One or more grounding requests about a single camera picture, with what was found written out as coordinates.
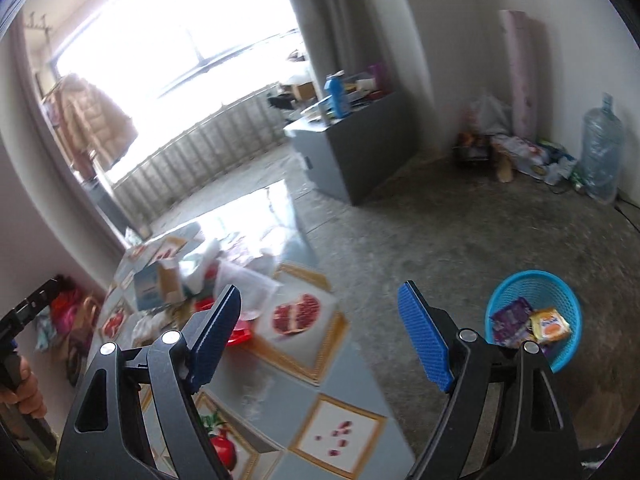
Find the person's left hand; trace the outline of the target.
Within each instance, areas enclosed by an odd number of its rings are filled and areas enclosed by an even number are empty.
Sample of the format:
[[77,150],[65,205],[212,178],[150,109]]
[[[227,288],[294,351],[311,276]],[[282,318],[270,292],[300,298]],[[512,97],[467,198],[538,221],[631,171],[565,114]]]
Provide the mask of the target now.
[[21,381],[14,391],[1,387],[0,401],[4,404],[16,406],[23,415],[29,415],[35,419],[43,419],[47,414],[47,407],[39,389],[37,376],[25,358],[21,358],[20,377]]

